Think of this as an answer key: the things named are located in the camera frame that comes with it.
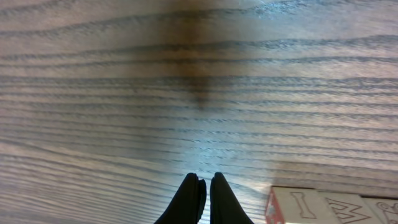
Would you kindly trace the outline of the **white block butterfly picture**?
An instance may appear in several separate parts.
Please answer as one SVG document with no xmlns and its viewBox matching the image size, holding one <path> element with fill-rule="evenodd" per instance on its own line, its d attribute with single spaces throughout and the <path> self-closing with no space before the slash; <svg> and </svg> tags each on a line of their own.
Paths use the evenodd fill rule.
<svg viewBox="0 0 398 224">
<path fill-rule="evenodd" d="M 397 199 L 362 197 L 372 211 L 374 224 L 397 224 Z"/>
</svg>

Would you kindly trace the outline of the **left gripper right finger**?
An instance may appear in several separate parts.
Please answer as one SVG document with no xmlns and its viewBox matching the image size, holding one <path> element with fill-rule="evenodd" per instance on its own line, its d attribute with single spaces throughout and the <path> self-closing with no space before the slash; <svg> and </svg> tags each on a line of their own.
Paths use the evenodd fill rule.
<svg viewBox="0 0 398 224">
<path fill-rule="evenodd" d="M 210 201 L 211 224 L 254 224 L 220 172 L 211 180 Z"/>
</svg>

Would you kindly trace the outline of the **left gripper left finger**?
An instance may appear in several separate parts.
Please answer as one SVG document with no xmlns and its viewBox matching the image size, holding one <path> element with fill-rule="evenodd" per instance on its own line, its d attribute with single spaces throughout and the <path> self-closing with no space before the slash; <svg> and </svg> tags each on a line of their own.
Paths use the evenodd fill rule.
<svg viewBox="0 0 398 224">
<path fill-rule="evenodd" d="M 188 173 L 155 224 L 197 224 L 206 203 L 206 182 Z"/>
</svg>

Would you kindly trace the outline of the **white block green side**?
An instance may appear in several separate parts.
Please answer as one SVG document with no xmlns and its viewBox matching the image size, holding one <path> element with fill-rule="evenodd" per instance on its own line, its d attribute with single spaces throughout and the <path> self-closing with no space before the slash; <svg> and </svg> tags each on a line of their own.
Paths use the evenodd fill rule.
<svg viewBox="0 0 398 224">
<path fill-rule="evenodd" d="M 356 194 L 319 192 L 341 224 L 381 224 L 382 222 Z"/>
</svg>

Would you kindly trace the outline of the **white block red side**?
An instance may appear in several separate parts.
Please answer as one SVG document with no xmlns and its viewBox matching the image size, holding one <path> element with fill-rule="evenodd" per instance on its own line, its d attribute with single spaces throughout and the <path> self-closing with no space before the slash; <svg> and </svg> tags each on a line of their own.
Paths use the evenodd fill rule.
<svg viewBox="0 0 398 224">
<path fill-rule="evenodd" d="M 339 224 L 314 189 L 273 186 L 266 203 L 267 224 Z"/>
</svg>

